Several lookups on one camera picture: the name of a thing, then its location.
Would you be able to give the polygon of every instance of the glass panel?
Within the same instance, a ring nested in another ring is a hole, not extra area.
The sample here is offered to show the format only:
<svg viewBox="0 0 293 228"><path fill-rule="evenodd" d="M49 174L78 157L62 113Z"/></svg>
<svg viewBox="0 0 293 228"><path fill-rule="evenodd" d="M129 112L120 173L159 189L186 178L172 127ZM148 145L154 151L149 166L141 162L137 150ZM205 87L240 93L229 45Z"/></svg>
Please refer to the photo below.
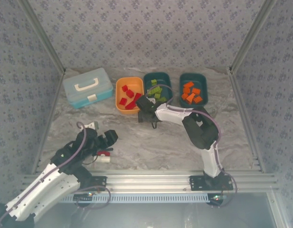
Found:
<svg viewBox="0 0 293 228"><path fill-rule="evenodd" d="M111 204L100 210L57 204L36 228L275 228L265 194L238 194L225 208L205 203Z"/></svg>

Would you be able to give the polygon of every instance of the orange tray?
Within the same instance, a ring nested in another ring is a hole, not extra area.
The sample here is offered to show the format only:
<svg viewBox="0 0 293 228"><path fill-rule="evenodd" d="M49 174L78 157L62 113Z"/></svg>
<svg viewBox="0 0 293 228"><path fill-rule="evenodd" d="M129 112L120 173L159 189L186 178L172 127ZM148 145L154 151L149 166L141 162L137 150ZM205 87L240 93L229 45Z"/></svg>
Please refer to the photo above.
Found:
<svg viewBox="0 0 293 228"><path fill-rule="evenodd" d="M136 114L139 112L139 108L136 106L132 110L126 110L125 106L128 105L131 101L133 101L133 98L129 98L126 95L126 92L123 92L122 86L127 86L128 89L132 90L135 95L136 93L140 93L144 95L144 86L143 86L143 80L139 77L122 77L120 78L116 83L116 107L122 114ZM120 105L120 101L122 97L127 99L126 105Z"/></svg>

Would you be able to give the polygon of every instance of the plastic tray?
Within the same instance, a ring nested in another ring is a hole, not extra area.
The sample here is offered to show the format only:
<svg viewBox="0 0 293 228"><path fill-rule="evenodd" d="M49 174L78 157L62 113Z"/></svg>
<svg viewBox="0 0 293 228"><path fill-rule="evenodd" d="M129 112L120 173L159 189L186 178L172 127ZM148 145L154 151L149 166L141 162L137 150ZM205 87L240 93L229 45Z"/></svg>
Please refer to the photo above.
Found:
<svg viewBox="0 0 293 228"><path fill-rule="evenodd" d="M164 72L154 72L154 73L148 73L144 76L144 91L147 92L148 89L152 87L151 80L157 80L157 84L164 84L169 87L171 87L170 83L170 76ZM162 87L161 97L166 97L167 100L170 100L172 98L172 92L170 89L166 87Z"/></svg>
<svg viewBox="0 0 293 228"><path fill-rule="evenodd" d="M201 93L200 96L203 99L199 104L188 104L184 100L182 100L182 90L183 85L187 82L193 82L194 88L200 89ZM203 107L208 103L208 86L207 86L207 79L202 74L197 73L184 73L180 76L180 105L183 108L197 108Z"/></svg>
<svg viewBox="0 0 293 228"><path fill-rule="evenodd" d="M127 86L128 89L132 90L135 94L140 93L144 95L143 81L139 77L122 77L116 83L116 107L122 114L136 114L139 111L139 108L136 106L134 109L126 110L125 105L120 105L122 97L127 99L129 104L133 101L133 98L129 98L125 92L122 90L122 86Z"/></svg>

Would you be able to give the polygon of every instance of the marble surface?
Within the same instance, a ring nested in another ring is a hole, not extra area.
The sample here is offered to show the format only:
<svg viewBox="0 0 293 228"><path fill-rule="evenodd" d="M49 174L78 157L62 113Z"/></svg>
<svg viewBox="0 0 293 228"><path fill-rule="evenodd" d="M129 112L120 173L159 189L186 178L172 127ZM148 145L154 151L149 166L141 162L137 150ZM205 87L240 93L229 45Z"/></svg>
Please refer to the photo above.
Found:
<svg viewBox="0 0 293 228"><path fill-rule="evenodd" d="M85 70L66 71L65 77L78 75ZM164 71L170 75L175 99L179 106L179 76L184 72L198 72L207 78L209 102L206 110L219 123L222 139L218 145L221 163L226 169L252 169L252 152L247 142L239 110L228 75L209 68L106 68L115 88L120 77L143 77L149 72ZM153 129L150 123L138 123L138 116L123 115L115 107L114 96L81 109L74 109L61 88L39 171L43 170L57 149L76 138L76 122L99 123L98 133L114 129L119 139L113 145L110 163L93 163L90 170L141 169L141 170L201 170L201 152L189 140L184 127L162 122Z"/></svg>

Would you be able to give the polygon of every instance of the orange block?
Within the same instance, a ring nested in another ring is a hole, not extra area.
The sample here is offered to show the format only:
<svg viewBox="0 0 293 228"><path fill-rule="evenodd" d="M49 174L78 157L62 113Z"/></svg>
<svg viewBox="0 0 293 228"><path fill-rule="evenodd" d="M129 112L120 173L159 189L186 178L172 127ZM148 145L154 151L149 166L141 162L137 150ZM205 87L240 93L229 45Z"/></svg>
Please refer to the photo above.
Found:
<svg viewBox="0 0 293 228"><path fill-rule="evenodd" d="M182 98L183 100L185 100L188 96L189 96L188 94L182 94L181 98Z"/></svg>
<svg viewBox="0 0 293 228"><path fill-rule="evenodd" d="M185 94L190 94L190 88L188 88L188 87L184 87L184 88L183 88L183 93L185 93Z"/></svg>
<svg viewBox="0 0 293 228"><path fill-rule="evenodd" d="M202 101L202 98L201 98L201 96L197 96L196 98L193 99L193 101L195 104L198 104Z"/></svg>
<svg viewBox="0 0 293 228"><path fill-rule="evenodd" d="M192 89L192 93L196 94L196 95L200 95L201 90L197 89L197 88L193 88Z"/></svg>
<svg viewBox="0 0 293 228"><path fill-rule="evenodd" d="M183 87L187 87L187 88L191 88L192 86L194 86L193 82L187 82L186 84L183 85Z"/></svg>
<svg viewBox="0 0 293 228"><path fill-rule="evenodd" d="M187 103L189 103L189 104L192 104L192 101L193 101L193 98L195 97L195 94L191 94L191 95L189 95L186 99L185 99L185 101L187 102Z"/></svg>

